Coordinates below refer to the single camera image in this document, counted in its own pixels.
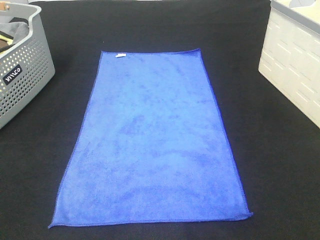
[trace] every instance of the white plastic container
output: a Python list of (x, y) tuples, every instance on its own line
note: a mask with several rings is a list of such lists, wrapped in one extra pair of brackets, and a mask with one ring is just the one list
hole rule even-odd
[(259, 71), (320, 127), (320, 0), (271, 1)]
[(3, 6), (0, 16), (27, 19), (29, 34), (0, 54), (0, 129), (22, 110), (55, 74), (39, 15), (41, 8), (8, 2), (3, 3)]

